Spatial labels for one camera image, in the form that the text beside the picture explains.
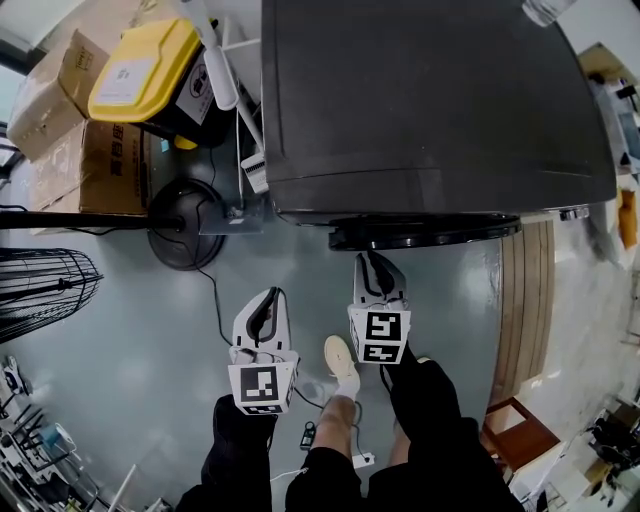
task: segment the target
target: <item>warning sticker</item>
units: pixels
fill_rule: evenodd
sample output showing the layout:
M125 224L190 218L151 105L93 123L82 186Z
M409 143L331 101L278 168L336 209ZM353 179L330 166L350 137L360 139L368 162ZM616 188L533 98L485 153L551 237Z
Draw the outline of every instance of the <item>warning sticker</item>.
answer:
M202 126L213 102L213 89L204 63L204 49L189 73L189 77L180 91L176 105L191 119Z
M95 103L133 105L152 67L152 58L114 62L100 86Z

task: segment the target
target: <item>yellow and black bin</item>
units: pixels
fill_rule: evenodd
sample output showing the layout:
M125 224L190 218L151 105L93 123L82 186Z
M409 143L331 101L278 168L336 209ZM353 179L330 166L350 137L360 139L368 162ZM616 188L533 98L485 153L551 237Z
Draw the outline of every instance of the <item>yellow and black bin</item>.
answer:
M91 91L89 114L136 124L185 149L218 146L233 119L216 106L204 47L184 19L125 31Z

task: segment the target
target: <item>brown wooden chair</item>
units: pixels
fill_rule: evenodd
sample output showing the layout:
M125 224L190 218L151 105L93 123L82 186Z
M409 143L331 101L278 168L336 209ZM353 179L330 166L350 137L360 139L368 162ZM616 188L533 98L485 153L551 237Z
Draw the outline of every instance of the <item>brown wooden chair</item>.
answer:
M507 409L509 407L518 413L519 423L496 432L509 423L509 412L512 412ZM560 439L515 398L487 409L482 436L489 453L498 454L502 463L513 473L560 443Z

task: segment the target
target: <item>white marker cube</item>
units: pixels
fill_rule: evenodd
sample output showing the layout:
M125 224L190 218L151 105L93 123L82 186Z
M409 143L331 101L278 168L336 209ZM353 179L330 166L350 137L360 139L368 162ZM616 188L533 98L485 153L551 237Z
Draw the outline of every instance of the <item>white marker cube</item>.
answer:
M247 415L284 414L289 410L296 376L294 362L230 365L233 401Z
M399 364L411 328L411 311L349 307L351 338L361 363Z

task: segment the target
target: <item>clear plastic cup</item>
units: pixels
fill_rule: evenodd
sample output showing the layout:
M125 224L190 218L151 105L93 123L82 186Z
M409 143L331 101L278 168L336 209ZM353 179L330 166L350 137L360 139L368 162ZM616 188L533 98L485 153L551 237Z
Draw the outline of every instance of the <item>clear plastic cup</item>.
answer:
M578 0L524 0L522 8L529 18L546 27L558 19L564 11Z

